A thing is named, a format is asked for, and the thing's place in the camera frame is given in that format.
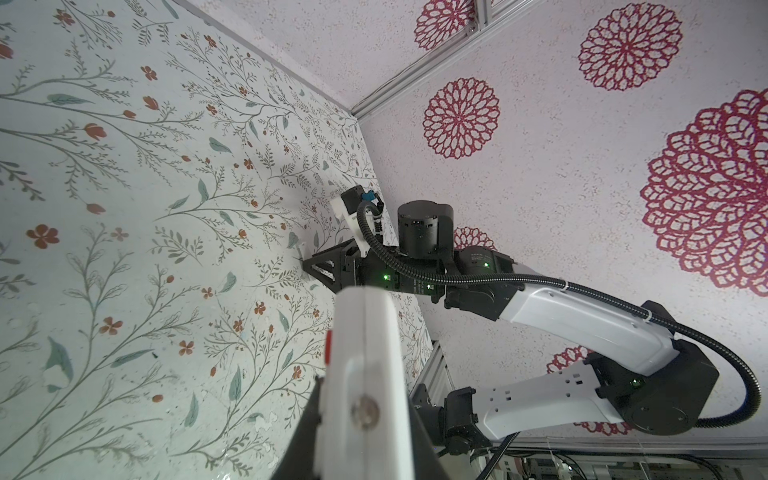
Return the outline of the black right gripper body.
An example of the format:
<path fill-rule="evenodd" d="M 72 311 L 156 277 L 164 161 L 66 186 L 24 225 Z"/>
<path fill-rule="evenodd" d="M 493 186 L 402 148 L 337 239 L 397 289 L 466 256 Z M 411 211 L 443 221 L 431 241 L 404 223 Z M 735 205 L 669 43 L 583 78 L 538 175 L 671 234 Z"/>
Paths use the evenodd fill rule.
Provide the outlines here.
<path fill-rule="evenodd" d="M 514 282 L 468 283 L 469 277 L 512 273 L 513 261 L 483 246 L 457 250 L 453 208 L 427 200 L 401 205 L 397 211 L 398 244 L 381 249 L 406 266 L 402 273 L 370 248 L 362 254 L 355 241 L 335 261 L 341 289 L 373 286 L 395 293 L 427 296 L 447 309 L 498 318 L 516 294 Z"/>

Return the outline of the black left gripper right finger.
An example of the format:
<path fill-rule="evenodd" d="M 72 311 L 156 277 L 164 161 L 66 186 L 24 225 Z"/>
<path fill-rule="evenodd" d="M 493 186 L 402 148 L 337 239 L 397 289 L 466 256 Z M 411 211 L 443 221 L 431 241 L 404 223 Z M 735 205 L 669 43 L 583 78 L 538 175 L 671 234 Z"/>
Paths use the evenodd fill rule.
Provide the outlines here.
<path fill-rule="evenodd" d="M 409 410 L 413 464 L 417 480 L 449 480 L 434 448 L 443 445 L 440 410 L 423 399 L 412 399 Z"/>

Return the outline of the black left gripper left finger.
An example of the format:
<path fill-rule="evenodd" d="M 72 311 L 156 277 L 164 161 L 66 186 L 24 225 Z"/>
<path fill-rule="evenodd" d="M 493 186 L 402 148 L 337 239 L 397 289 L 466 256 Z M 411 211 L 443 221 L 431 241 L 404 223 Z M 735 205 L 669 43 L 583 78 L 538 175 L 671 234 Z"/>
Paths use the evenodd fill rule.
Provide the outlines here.
<path fill-rule="evenodd" d="M 288 447 L 272 474 L 272 480 L 313 480 L 317 430 L 321 422 L 320 391 L 324 379 L 315 384 Z"/>

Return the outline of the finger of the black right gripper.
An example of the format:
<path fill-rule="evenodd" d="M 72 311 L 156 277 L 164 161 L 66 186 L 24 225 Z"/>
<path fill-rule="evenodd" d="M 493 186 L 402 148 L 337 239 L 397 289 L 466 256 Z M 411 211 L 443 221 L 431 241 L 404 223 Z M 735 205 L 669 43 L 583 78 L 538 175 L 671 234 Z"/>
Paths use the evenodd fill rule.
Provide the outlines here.
<path fill-rule="evenodd" d="M 358 285 L 360 250 L 355 242 L 343 242 L 302 261 L 302 269 L 334 294 Z"/>

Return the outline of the white remote control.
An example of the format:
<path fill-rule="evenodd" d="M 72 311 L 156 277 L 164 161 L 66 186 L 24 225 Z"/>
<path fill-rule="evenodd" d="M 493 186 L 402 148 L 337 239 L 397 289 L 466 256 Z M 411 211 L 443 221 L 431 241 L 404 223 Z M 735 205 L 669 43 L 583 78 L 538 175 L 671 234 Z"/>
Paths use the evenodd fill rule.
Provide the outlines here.
<path fill-rule="evenodd" d="M 387 291 L 348 287 L 337 295 L 325 363 L 316 477 L 413 479 L 397 312 Z"/>

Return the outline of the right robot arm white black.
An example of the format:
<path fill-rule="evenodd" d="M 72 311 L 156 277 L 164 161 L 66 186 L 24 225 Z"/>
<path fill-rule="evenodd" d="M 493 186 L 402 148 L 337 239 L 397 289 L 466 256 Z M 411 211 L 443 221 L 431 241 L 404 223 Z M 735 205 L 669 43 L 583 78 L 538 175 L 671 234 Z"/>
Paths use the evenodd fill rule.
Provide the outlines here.
<path fill-rule="evenodd" d="M 454 248 L 453 211 L 445 204 L 401 206 L 395 246 L 383 241 L 376 203 L 355 200 L 341 212 L 352 238 L 303 263 L 331 291 L 367 286 L 427 296 L 448 309 L 534 327 L 587 349 L 557 372 L 509 386 L 465 387 L 439 405 L 419 386 L 415 409 L 435 445 L 456 455 L 517 432 L 579 422 L 660 436 L 709 425 L 702 410 L 719 377 L 707 357 L 712 343 L 683 333 L 659 305 L 635 307 L 525 272 L 482 245 Z"/>

